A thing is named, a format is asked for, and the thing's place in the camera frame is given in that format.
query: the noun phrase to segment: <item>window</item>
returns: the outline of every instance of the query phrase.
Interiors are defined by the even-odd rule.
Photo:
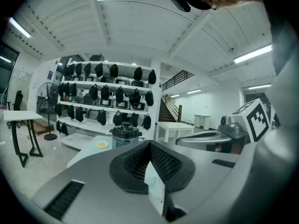
[[[7,86],[19,52],[0,42],[0,107],[6,107]]]

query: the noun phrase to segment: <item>white wall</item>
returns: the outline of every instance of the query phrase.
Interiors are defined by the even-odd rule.
[[[34,70],[41,64],[41,61],[21,50],[15,62],[14,70],[10,78],[8,101],[14,103],[17,91],[22,91],[23,100],[21,110],[27,109],[29,83]]]
[[[57,69],[56,61],[59,62],[60,58],[50,60],[42,63],[39,67],[37,67],[33,73],[33,76],[30,80],[29,85],[29,94],[28,94],[28,102],[27,102],[27,110],[32,110],[36,112],[36,94],[38,89],[43,83],[53,82],[55,78],[55,72]],[[53,72],[51,80],[48,79],[49,71]]]
[[[194,95],[181,94],[180,97],[171,99],[177,107],[183,106],[182,121],[188,118],[194,123],[195,114],[209,115],[211,116],[210,128],[217,129],[223,115],[230,115],[240,107],[240,94],[239,82],[233,81],[208,86]]]

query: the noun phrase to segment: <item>tiled floor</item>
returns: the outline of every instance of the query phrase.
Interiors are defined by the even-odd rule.
[[[2,121],[0,123],[0,167],[10,185],[29,198],[48,180],[65,170],[67,163],[79,152],[79,150],[61,144],[59,139],[46,141],[43,136],[37,136],[44,157],[29,156],[23,168],[19,157],[14,152],[11,129],[8,129],[6,122],[0,120]],[[195,128],[194,133],[202,131],[202,129]],[[22,125],[20,129],[17,128],[17,134],[21,152],[28,154],[32,147],[28,138],[28,128]],[[164,134],[165,130],[160,129],[161,139]],[[181,132],[181,136],[188,134],[190,131]],[[175,144],[175,136],[175,132],[170,133],[169,143]]]

